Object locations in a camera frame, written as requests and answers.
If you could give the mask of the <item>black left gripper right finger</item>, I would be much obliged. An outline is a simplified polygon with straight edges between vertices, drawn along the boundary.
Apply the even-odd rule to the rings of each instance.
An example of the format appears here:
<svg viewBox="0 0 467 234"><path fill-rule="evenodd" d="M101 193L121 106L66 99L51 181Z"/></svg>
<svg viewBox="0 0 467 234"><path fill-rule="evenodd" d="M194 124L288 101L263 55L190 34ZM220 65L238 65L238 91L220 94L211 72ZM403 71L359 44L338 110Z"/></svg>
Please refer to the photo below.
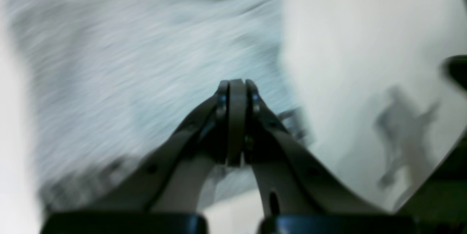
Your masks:
<svg viewBox="0 0 467 234"><path fill-rule="evenodd" d="M259 234L415 234L410 217L385 215L347 189L293 138L255 83L244 83L245 161L255 174L264 220Z"/></svg>

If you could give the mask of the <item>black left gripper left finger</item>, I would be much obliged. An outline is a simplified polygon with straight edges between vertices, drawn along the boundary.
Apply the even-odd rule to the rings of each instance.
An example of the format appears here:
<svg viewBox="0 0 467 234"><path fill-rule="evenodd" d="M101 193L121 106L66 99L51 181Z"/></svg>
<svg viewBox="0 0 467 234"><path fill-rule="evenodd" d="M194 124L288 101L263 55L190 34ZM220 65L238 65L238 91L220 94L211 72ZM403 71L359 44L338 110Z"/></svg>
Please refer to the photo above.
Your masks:
<svg viewBox="0 0 467 234"><path fill-rule="evenodd" d="M52 214L42 234L207 234L197 204L212 167L237 164L232 124L238 81L221 81L162 146L116 189L72 212Z"/></svg>

